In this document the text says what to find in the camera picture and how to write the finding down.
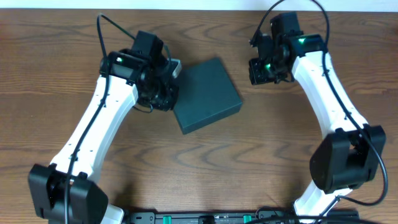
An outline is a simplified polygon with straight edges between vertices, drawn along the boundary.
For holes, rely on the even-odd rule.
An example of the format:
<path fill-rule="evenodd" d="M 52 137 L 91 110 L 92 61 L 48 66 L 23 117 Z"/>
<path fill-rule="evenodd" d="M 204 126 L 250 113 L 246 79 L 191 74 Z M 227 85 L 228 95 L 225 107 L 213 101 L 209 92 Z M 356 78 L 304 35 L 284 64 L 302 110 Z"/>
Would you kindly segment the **dark green gift box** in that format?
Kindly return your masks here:
<path fill-rule="evenodd" d="M 243 101 L 220 58 L 181 71 L 174 114 L 183 134 L 238 113 Z"/>

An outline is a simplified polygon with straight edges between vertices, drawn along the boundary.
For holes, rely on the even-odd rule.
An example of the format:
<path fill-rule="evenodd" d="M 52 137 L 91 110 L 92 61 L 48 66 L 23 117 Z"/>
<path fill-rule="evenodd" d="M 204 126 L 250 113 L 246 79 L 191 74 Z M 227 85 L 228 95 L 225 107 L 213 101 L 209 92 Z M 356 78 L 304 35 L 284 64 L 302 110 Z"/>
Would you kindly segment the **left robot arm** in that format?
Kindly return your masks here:
<path fill-rule="evenodd" d="M 98 187 L 104 159 L 128 112 L 136 105 L 171 110 L 181 70 L 164 43 L 139 31 L 129 49 L 109 53 L 100 63 L 93 97 L 73 134 L 49 165 L 28 175 L 38 217 L 50 223 L 122 223 L 125 212 Z"/>

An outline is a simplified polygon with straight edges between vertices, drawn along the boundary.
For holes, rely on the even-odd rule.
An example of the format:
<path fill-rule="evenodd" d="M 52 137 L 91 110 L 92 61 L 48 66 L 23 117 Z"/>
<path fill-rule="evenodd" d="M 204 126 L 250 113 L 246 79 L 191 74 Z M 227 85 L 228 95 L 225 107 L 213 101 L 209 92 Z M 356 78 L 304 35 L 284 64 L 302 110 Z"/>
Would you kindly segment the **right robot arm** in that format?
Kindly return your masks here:
<path fill-rule="evenodd" d="M 311 183 L 294 202 L 295 214 L 311 223 L 385 169 L 386 134 L 369 125 L 346 94 L 328 37 L 304 34 L 294 12 L 275 16 L 270 25 L 270 34 L 257 30 L 250 41 L 258 57 L 249 61 L 249 79 L 253 85 L 297 82 L 317 117 L 323 140 L 310 159 Z"/>

